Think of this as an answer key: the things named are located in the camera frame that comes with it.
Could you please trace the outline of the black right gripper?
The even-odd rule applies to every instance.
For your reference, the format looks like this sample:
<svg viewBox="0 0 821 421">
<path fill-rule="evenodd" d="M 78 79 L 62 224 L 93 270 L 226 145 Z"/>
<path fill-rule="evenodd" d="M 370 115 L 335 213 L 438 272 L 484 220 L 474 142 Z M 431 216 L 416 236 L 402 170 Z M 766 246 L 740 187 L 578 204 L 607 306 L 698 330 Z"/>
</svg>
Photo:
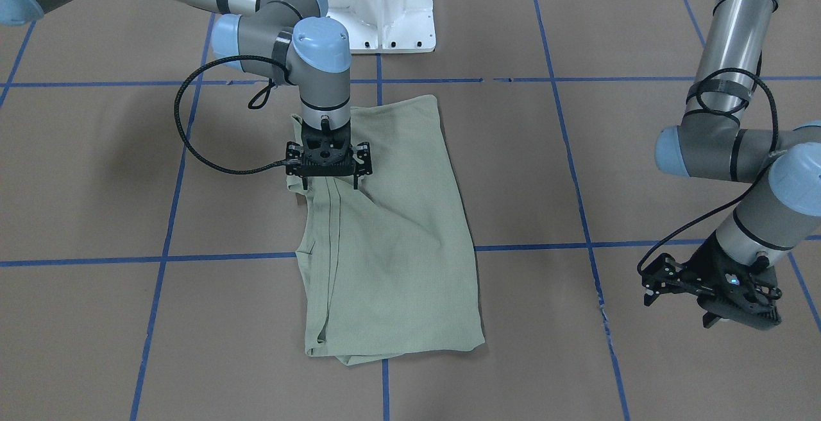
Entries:
<svg viewBox="0 0 821 421">
<path fill-rule="evenodd" d="M 342 159 L 351 151 L 351 123 L 335 130 L 312 128 L 302 123 L 300 137 L 304 152 L 309 159 Z M 353 189 L 359 189 L 359 175 L 353 176 Z M 309 179 L 300 179 L 303 192 L 308 192 Z"/>
</svg>

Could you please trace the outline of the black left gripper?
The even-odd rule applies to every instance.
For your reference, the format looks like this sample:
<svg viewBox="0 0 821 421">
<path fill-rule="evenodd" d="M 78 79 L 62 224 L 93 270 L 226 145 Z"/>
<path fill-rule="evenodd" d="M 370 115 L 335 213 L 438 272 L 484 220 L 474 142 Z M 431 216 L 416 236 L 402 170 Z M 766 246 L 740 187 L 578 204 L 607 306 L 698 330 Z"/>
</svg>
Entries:
<svg viewBox="0 0 821 421">
<path fill-rule="evenodd" d="M 735 261 L 711 234 L 690 257 L 690 271 L 696 275 L 696 303 L 706 310 L 703 328 L 721 319 L 767 331 L 782 323 L 776 302 L 782 298 L 775 267 L 764 252 L 745 265 Z"/>
</svg>

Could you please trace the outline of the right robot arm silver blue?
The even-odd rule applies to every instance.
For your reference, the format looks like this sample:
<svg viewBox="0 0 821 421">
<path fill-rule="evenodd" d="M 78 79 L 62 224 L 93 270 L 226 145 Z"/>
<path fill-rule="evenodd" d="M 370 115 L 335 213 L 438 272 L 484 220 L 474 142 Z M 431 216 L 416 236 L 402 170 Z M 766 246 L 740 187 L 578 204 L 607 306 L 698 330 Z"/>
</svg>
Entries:
<svg viewBox="0 0 821 421">
<path fill-rule="evenodd" d="M 2 24 L 22 26 L 73 0 L 2 0 Z M 182 96 L 197 76 L 230 65 L 264 77 L 267 87 L 250 100 L 264 105 L 279 85 L 299 88 L 300 141 L 290 142 L 276 162 L 288 175 L 358 180 L 372 173 L 369 143 L 351 141 L 351 51 L 349 34 L 330 18 L 328 0 L 173 0 L 218 14 L 211 43 L 215 60 L 197 68 L 174 100 L 177 132 L 188 151 L 193 146 L 179 112 Z"/>
</svg>

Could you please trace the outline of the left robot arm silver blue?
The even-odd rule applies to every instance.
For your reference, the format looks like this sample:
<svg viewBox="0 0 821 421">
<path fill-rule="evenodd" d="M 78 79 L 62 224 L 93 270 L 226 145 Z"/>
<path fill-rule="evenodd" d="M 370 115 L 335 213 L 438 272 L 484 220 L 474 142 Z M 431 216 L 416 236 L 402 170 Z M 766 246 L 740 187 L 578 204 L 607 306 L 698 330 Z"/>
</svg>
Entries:
<svg viewBox="0 0 821 421">
<path fill-rule="evenodd" d="M 819 122 L 780 132 L 759 73 L 778 5 L 715 1 L 685 114 L 655 144 L 665 173 L 749 184 L 687 261 L 663 253 L 637 266 L 645 306 L 667 293 L 689 293 L 704 310 L 705 328 L 721 320 L 759 330 L 780 324 L 776 263 L 819 228 Z"/>
</svg>

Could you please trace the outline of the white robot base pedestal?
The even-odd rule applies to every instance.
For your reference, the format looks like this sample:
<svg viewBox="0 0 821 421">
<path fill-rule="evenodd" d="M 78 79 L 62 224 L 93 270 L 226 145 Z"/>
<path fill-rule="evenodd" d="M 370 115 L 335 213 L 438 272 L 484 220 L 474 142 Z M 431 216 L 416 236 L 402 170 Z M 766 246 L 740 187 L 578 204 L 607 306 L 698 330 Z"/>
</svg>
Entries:
<svg viewBox="0 0 821 421">
<path fill-rule="evenodd" d="M 328 16 L 349 34 L 353 55 L 431 53 L 437 46 L 433 0 L 328 0 Z"/>
</svg>

